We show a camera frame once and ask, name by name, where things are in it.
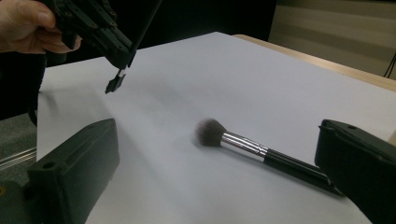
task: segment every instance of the gray brush head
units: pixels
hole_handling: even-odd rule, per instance
[[[196,128],[199,143],[206,147],[220,147],[225,132],[227,130],[215,119],[202,120]]]

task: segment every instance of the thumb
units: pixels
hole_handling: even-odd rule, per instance
[[[17,6],[21,23],[49,29],[55,27],[55,15],[43,3],[32,0],[20,0]]]

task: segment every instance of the human hand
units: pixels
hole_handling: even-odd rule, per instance
[[[34,0],[0,0],[0,52],[66,53],[79,49],[78,37],[74,49],[62,42],[52,11]]]

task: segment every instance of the white table surface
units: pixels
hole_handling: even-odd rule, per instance
[[[200,147],[196,124],[314,164],[319,124],[335,119],[384,140],[396,93],[221,33],[140,49],[122,86],[105,58],[48,68],[38,102],[37,157],[114,118],[120,166],[87,223],[370,223],[337,198],[260,161]]]

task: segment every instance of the gray wall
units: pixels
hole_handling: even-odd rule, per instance
[[[396,3],[278,0],[269,42],[383,76],[396,52]]]

